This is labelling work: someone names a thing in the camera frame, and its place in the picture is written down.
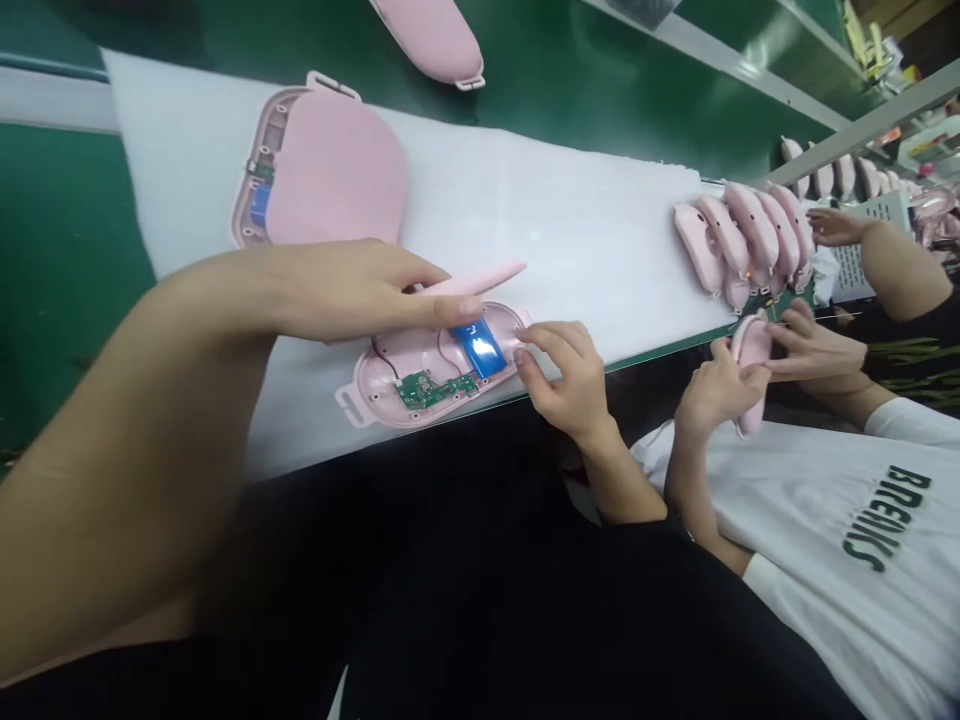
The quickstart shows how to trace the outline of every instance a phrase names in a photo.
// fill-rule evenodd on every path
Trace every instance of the worker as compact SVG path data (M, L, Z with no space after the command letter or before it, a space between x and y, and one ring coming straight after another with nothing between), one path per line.
M447 277L361 240L227 253L147 293L0 485L0 717L859 717L809 645L668 518L579 323L519 333L562 380L527 350L516 360L536 409L583 452L607 528L553 502L549 467L505 459L515 434L468 435L394 468L452 499L383 580L336 677L281 647L193 636L277 337L477 320L475 297L403 292ZM723 403L687 402L686 417L737 415L768 375L733 377ZM338 692L320 700L321 686Z
M835 211L812 220L823 244L861 243L901 337L955 341L956 295L929 253L886 223ZM788 351L766 363L772 381L798 381L857 432L764 422L741 440L724 422L741 371L718 340L675 423L632 452L697 543L816 649L864 715L951 716L960 421L871 380L867 346L818 324L802 299L783 320L768 326Z

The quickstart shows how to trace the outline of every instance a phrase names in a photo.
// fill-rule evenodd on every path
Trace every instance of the white t-shirt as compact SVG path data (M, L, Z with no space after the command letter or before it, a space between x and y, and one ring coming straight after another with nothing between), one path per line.
M897 398L866 435L764 423L711 438L744 581L868 717L942 718L960 697L960 421ZM662 492L673 426L632 448Z

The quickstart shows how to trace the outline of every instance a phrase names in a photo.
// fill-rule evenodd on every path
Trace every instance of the electronic component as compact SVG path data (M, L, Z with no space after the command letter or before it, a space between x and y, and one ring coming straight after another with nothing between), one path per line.
M260 185L250 199L250 221L257 227L267 226L267 205L270 204L270 186Z
M483 318L472 325L451 328L450 334L463 346L463 352L481 380L507 367L490 326Z
M461 375L438 385L426 372L418 372L397 382L397 393L407 410L426 410L458 393L473 395L479 391L469 375Z

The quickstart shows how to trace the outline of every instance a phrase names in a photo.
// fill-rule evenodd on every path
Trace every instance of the circuit board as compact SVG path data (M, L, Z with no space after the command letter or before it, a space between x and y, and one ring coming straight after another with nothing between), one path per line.
M451 378L443 385L438 385L430 379L428 373L418 372L407 375L397 385L397 393L407 410L426 410L458 393L473 395L478 392L480 389L470 375Z

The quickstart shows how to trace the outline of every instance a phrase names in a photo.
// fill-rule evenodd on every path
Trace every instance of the pink plastic part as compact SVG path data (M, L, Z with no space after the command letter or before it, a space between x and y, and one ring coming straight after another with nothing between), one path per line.
M750 249L747 239L730 216L730 208L713 195L701 195L697 205L710 223L727 265L741 278L746 278L750 270Z
M780 150L783 152L783 159L788 162L803 155L803 148L800 147L800 143L782 135L780 136ZM796 192L798 197L805 198L809 189L810 178L803 177L797 180Z
M723 199L750 243L754 272L759 277L763 277L764 272L772 274L780 255L780 243L760 200L751 188L733 182L724 182ZM757 282L761 287L766 285L762 280L758 279Z
M762 190L757 190L756 193L763 211L777 231L777 240L780 242L780 254L777 256L775 273L784 278L792 277L800 267L800 241L797 239L797 232L780 203ZM772 287L771 292L774 295L778 294Z
M750 281L740 277L728 267L723 279L723 297L733 308L733 312L739 315L743 312L744 305L750 300Z
M462 295L480 294L496 287L526 267L525 263L513 261L501 268L471 278L451 278L432 285L421 294ZM504 370L488 378L477 379L478 392L473 395L453 395L423 410L409 410L403 404L396 389L397 378L393 370L373 348L367 350L357 361L353 382L336 391L337 403L347 420L355 428L363 428L375 422L401 430L414 430L448 415L476 397L492 390L517 372L513 355L522 345L517 330L530 324L526 311L515 310L493 300L483 302L483 318L490 328L507 361ZM472 371L470 361L460 343L446 330L417 328L383 335L377 339L377 349L396 368L401 378L418 372L429 373L433 382L442 385L448 380L461 377Z
M483 55L453 0L370 0L410 61L428 77L477 90Z
M840 199L847 200L853 195L853 189L857 184L857 170L853 165L853 156L848 154L839 158L835 171L840 189Z
M703 289L711 295L719 295L723 290L727 264L707 219L695 207L677 203L673 206L673 221Z
M865 158L857 158L860 164L860 177L867 189L867 195L875 198L880 194L880 180L877 177L877 166Z
M363 104L318 87L289 108L267 208L270 240L295 245L374 237L396 243L406 158Z
M759 315L743 319L730 343L730 354L741 368L746 368L770 359L773 341L766 330L767 322ZM756 405L737 418L734 423L742 437L753 435L763 423L763 408L766 393Z
M797 241L800 245L800 263L797 273L794 276L794 289L797 292L803 292L807 280L810 278L810 265L813 263L813 256L817 252L817 247L813 242L813 228L810 227L810 221L807 215L800 207L800 201L783 185L774 185L767 183L767 193L780 203L780 207L787 214L787 220L793 225L797 232Z
M816 147L816 143L811 142L810 147ZM813 191L818 200L825 200L833 195L833 165L824 165L813 174Z

